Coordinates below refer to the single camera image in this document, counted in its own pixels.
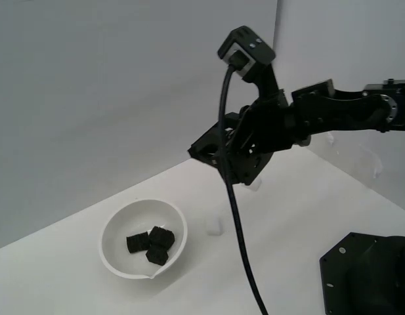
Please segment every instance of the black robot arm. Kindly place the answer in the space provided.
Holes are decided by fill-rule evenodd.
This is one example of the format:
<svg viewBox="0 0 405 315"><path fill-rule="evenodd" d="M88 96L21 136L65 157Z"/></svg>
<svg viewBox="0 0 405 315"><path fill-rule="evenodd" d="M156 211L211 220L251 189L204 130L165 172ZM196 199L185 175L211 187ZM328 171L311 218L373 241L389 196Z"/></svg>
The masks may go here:
<svg viewBox="0 0 405 315"><path fill-rule="evenodd" d="M232 31L218 54L230 64L236 52L244 53L246 62L237 73L244 81L256 84L259 97L240 113L226 115L226 152L233 184L251 184L274 152L294 144L306 146L310 136L317 133L405 131L405 80L389 79L358 92L338 91L332 80L327 80L292 92L293 102L288 104L272 69L274 51L246 26ZM218 149L215 124L188 152L220 170Z"/></svg>

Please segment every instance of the black cube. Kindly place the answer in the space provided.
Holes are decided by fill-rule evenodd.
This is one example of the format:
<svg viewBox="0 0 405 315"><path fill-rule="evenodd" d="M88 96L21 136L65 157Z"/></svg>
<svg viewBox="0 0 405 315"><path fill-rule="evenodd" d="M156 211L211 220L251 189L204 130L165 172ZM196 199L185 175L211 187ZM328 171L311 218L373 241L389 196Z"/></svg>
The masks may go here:
<svg viewBox="0 0 405 315"><path fill-rule="evenodd" d="M160 266L164 266L169 259L167 251L157 245L151 245L150 249L145 255L147 256L149 262L159 264Z"/></svg>
<svg viewBox="0 0 405 315"><path fill-rule="evenodd" d="M136 253L137 251L146 251L150 248L150 238L148 237L147 232L127 236L126 244L128 246L128 251L131 254Z"/></svg>
<svg viewBox="0 0 405 315"><path fill-rule="evenodd" d="M175 235L172 231L155 226L150 233L150 242L151 245L160 246L168 251L175 242Z"/></svg>

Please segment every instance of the black cable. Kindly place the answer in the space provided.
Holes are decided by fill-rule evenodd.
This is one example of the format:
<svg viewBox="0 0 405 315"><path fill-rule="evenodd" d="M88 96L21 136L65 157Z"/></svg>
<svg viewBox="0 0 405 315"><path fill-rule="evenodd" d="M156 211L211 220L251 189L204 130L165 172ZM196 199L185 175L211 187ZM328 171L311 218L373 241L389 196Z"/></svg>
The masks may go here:
<svg viewBox="0 0 405 315"><path fill-rule="evenodd" d="M243 260L243 267L246 271L247 279L249 280L250 288L252 289L255 300L261 310L262 315L268 315L265 305L263 304L262 297L259 294L259 290L256 286L255 278L253 277L252 269L249 263L249 257L247 256L246 245L243 237L242 223L240 222L239 210L237 207L236 196L234 195L233 185L231 181L230 167L228 165L227 155L226 155L226 133L225 133L225 113L226 113L226 101L228 94L228 87L230 85L230 80L233 72L235 71L234 66L229 66L224 77L223 88L221 89L220 97L220 109L218 114L218 128L219 128L219 151L220 151L220 166L221 173L224 177L224 182L227 187L227 194L230 200L231 211L234 219L234 226L236 227L237 240L239 243L240 255Z"/></svg>

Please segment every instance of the gray wall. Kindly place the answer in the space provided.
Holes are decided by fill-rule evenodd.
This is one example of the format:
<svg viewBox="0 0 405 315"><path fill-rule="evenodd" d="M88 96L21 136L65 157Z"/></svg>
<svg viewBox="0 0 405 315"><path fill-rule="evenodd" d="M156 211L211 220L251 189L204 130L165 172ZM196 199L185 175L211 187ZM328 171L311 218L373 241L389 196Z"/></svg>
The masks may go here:
<svg viewBox="0 0 405 315"><path fill-rule="evenodd" d="M335 88L405 79L405 0L283 0L276 30L280 85L294 89L333 78ZM405 209L405 133L333 133L310 148ZM373 178L375 167L383 172Z"/></svg>
<svg viewBox="0 0 405 315"><path fill-rule="evenodd" d="M188 158L275 0L0 0L0 247ZM255 89L232 82L232 107Z"/></svg>

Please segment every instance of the white table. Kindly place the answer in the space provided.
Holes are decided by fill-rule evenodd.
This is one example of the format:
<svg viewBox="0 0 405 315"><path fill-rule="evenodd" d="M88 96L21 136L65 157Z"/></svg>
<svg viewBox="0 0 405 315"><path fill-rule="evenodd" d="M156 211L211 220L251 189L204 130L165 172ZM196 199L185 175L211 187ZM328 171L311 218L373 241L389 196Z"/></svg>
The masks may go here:
<svg viewBox="0 0 405 315"><path fill-rule="evenodd" d="M236 187L246 243L270 314L324 314L318 259L350 231L405 236L405 211L310 151L272 157L258 192ZM154 280L111 274L98 256L107 218L137 198L179 206L185 250ZM226 232L208 236L207 213ZM193 160L0 249L0 315L258 314L223 183Z"/></svg>

